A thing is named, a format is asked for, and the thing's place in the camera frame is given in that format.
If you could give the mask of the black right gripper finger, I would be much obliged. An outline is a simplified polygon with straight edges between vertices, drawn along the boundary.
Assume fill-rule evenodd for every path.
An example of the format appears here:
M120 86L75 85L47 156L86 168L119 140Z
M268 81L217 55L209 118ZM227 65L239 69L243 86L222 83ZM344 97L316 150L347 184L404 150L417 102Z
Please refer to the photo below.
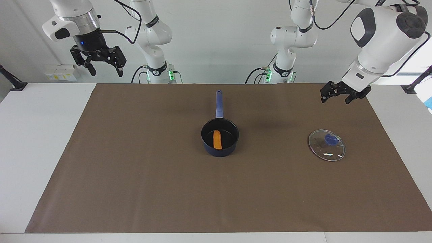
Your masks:
M127 60L119 46L109 48L109 64L115 67L119 77L122 77L124 74L123 68L126 62Z
M70 49L70 53L74 62L77 66L85 67L91 74L91 76L96 75L96 70L94 66L91 64L92 61L92 53L88 51L82 51L78 46L72 46Z

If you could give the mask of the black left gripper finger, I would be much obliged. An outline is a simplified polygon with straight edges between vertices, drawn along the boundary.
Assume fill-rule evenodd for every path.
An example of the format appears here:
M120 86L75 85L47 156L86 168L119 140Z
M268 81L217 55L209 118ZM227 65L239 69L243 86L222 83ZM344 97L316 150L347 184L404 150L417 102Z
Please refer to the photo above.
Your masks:
M350 92L347 92L347 97L345 98L345 103L349 104L353 100L362 99L362 98L363 98L363 93L362 92L350 91Z
M339 95L339 83L333 81L327 82L321 89L321 102L325 103L329 98Z

